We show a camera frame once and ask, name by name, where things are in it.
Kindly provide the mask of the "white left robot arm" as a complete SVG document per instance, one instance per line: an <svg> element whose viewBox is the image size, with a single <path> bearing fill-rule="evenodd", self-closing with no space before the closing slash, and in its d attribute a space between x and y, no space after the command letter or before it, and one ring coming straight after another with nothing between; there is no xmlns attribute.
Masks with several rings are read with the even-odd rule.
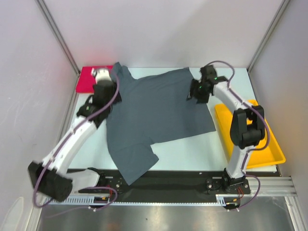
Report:
<svg viewBox="0 0 308 231"><path fill-rule="evenodd" d="M31 162L27 168L33 186L33 203L41 193L52 200L63 202L71 193L79 191L102 192L106 190L103 171L89 167L79 172L68 168L85 141L94 134L109 116L113 104L121 101L119 80L109 77L98 80L94 93L79 108L67 133L41 162Z"/></svg>

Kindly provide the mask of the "grey t-shirt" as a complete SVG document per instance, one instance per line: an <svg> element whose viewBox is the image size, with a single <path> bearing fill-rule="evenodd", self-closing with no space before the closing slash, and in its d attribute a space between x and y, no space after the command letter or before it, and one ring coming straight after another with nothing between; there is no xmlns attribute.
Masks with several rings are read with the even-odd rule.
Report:
<svg viewBox="0 0 308 231"><path fill-rule="evenodd" d="M193 79L189 68L135 79L116 63L111 74L119 78L122 100L106 120L107 146L127 184L158 162L151 145L215 131L207 105L187 99Z"/></svg>

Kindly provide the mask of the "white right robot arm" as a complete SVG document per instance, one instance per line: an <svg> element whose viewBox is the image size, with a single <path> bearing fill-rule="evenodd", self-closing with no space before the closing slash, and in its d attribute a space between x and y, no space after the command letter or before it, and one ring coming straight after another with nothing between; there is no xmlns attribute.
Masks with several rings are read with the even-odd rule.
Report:
<svg viewBox="0 0 308 231"><path fill-rule="evenodd" d="M187 99L195 98L197 103L208 103L215 96L232 113L230 139L234 145L231 158L224 169L218 188L235 192L244 185L247 163L252 151L257 150L261 140L268 138L269 128L264 119L262 106L253 106L230 87L225 76L218 76L213 65L200 69L201 78L193 79Z"/></svg>

